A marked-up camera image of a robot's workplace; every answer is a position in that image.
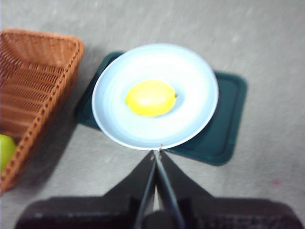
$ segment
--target wicker basket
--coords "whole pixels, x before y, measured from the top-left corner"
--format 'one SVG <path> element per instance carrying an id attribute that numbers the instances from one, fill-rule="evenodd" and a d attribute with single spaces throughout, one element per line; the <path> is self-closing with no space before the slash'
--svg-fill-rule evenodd
<path id="1" fill-rule="evenodd" d="M 18 182 L 48 125 L 71 92 L 84 51 L 71 36 L 1 31 L 0 132 L 18 144 L 1 172 L 1 192 Z"/>

